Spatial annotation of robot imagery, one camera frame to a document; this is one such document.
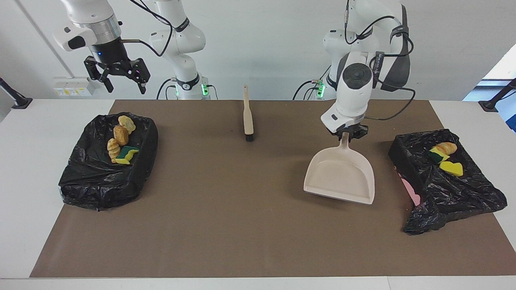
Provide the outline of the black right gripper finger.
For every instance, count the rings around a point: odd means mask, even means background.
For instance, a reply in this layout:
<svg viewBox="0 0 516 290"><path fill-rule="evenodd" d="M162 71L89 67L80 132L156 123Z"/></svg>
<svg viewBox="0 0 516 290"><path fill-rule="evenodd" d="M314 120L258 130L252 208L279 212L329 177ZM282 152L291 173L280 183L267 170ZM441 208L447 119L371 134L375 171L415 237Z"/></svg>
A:
<svg viewBox="0 0 516 290"><path fill-rule="evenodd" d="M102 74L98 71L97 65L98 62L94 59L92 56L88 56L83 61L83 64L85 65L85 68L89 74L90 79L94 81L99 81L100 83L104 84L106 90L109 93L112 93L114 90L114 86L112 85L108 75L109 75L109 68L104 68Z"/></svg>
<svg viewBox="0 0 516 290"><path fill-rule="evenodd" d="M137 84L141 94L145 94L147 91L146 85L151 77L146 63L142 58L137 58L136 60L129 61L129 64L129 79Z"/></svg>

